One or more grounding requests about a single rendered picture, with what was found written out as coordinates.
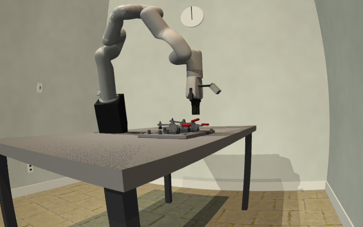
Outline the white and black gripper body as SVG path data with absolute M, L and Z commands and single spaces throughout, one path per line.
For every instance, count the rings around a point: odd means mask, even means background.
M 203 98 L 203 87 L 198 87 L 202 85 L 202 76 L 187 76 L 186 82 L 186 98 L 190 97 L 190 88 L 192 88 L 193 98 L 202 99 Z

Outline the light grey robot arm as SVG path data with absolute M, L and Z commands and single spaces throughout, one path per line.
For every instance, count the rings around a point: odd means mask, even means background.
M 172 47 L 169 55 L 172 64 L 186 64 L 187 76 L 203 76 L 201 51 L 191 50 L 184 38 L 172 30 L 162 17 L 162 9 L 156 6 L 127 4 L 113 9 L 102 38 L 105 46 L 95 52 L 100 84 L 97 93 L 99 102 L 111 103 L 119 99 L 111 60 L 119 56 L 126 39 L 126 31 L 122 28 L 124 20 L 142 19 L 155 38 L 166 41 Z

